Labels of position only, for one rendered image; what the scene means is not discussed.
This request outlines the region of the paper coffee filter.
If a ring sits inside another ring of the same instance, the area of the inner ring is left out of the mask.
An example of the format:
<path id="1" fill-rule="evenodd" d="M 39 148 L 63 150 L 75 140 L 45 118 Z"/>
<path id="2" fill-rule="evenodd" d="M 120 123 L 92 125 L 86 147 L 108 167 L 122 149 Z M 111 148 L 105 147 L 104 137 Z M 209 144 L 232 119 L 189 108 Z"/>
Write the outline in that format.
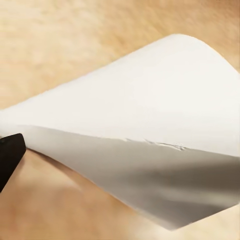
<path id="1" fill-rule="evenodd" d="M 240 205 L 240 72 L 190 35 L 0 110 L 18 133 L 168 231 Z"/>

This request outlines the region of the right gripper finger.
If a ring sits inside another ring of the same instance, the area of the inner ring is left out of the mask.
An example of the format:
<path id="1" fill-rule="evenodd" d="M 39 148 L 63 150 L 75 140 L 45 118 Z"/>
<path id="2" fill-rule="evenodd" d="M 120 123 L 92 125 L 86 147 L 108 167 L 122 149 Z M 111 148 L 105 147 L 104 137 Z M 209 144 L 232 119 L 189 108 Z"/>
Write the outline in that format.
<path id="1" fill-rule="evenodd" d="M 26 153 L 26 148 L 21 133 L 0 137 L 0 193 Z"/>

